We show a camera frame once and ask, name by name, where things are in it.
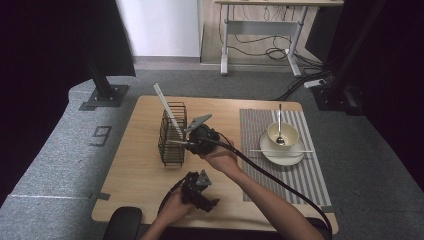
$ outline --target black chair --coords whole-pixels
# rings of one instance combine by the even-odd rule
[[[134,240],[139,237],[139,226],[142,211],[136,207],[118,208],[112,215],[106,228],[104,240]],[[331,239],[325,223],[318,218],[307,218],[308,221],[321,232],[324,239]],[[277,232],[264,232],[254,230],[227,230],[227,229],[205,229],[205,228],[176,228],[169,227],[162,234],[161,239],[184,239],[184,240],[282,240]]]
[[[142,211],[136,207],[120,207],[110,218],[104,240],[135,240],[140,226]]]

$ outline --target gray placemat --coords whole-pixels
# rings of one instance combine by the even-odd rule
[[[303,112],[282,111],[282,121],[291,124],[298,130],[305,148],[313,150],[313,153],[306,153],[303,160],[298,164],[281,166],[268,160],[261,152],[250,152],[252,149],[260,149],[259,139],[261,134],[266,131],[271,123],[277,121],[278,110],[240,109],[241,152],[261,168],[305,195],[315,204],[322,206],[331,205]],[[259,173],[245,162],[243,162],[243,170],[253,179],[284,197],[290,203],[306,204],[305,201]],[[251,201],[246,194],[243,194],[243,200]]]

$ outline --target black wire basket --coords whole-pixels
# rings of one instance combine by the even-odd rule
[[[166,110],[164,110],[158,142],[160,158],[165,166],[168,164],[182,166],[184,163],[185,148],[183,145],[170,142],[169,140],[179,142],[185,141],[186,133],[184,129],[187,128],[186,106],[182,102],[168,102],[168,105],[180,128],[180,132],[175,128],[172,118],[170,118]]]

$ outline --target gray floor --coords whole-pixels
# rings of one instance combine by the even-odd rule
[[[272,100],[294,80],[283,68],[233,69],[223,77],[216,65],[138,64],[136,78],[108,78],[130,86],[119,108],[79,111],[94,84],[70,90],[62,119],[0,209],[0,239],[102,238],[106,224],[91,211],[136,100],[154,95],[153,84],[165,95]],[[334,239],[424,239],[424,194],[369,121],[319,111],[303,87],[288,101],[304,109],[340,227]],[[99,140],[97,126],[112,127],[104,147],[90,146]]]

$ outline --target human hand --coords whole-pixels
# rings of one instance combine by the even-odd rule
[[[230,145],[234,145],[232,140],[228,141]],[[199,155],[199,157],[205,159],[213,168],[227,176],[234,172],[241,171],[237,164],[237,155],[224,147],[217,146],[211,153]]]
[[[180,187],[172,192],[155,221],[168,226],[181,220],[194,207],[191,203],[184,204],[182,196]]]

